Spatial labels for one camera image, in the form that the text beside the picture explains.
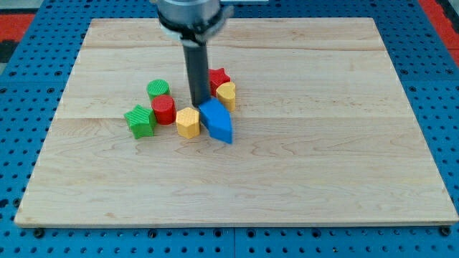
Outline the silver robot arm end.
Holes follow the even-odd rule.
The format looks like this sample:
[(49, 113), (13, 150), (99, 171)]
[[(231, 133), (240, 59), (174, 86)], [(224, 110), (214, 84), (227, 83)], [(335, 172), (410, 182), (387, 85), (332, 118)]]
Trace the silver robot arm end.
[(162, 31), (185, 47), (204, 46), (234, 14), (220, 0), (156, 0)]

